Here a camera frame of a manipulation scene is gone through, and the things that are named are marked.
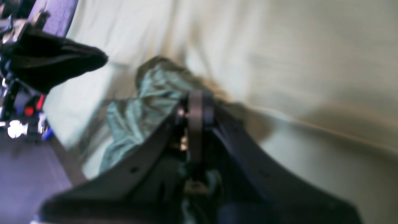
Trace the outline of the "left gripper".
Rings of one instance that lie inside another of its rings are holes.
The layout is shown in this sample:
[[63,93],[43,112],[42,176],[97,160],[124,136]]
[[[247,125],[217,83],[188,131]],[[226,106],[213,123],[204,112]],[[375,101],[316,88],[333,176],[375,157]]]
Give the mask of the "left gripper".
[[48,94],[65,81],[102,68],[108,56],[99,48],[27,27],[16,42],[6,42],[6,70],[13,78]]

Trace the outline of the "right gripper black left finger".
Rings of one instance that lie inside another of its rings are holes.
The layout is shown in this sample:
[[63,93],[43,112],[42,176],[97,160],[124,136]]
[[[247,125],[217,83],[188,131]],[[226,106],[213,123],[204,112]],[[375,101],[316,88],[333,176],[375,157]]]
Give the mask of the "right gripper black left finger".
[[33,224],[179,224],[185,160],[203,160],[204,92],[186,94],[136,152],[46,200]]

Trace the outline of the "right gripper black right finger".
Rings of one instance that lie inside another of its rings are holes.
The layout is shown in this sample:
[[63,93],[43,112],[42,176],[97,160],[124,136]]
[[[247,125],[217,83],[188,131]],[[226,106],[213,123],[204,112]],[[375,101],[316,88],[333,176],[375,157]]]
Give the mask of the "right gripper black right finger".
[[218,224],[361,224],[356,208],[297,177],[257,145],[207,92],[202,159],[218,169]]

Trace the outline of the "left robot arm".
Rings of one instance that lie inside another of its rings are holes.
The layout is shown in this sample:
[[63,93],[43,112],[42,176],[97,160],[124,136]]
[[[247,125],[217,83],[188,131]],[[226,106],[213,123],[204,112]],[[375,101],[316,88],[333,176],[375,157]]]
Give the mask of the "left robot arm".
[[77,5],[77,0],[1,1],[1,131],[11,139],[49,139],[46,95],[108,61],[100,49],[66,37]]

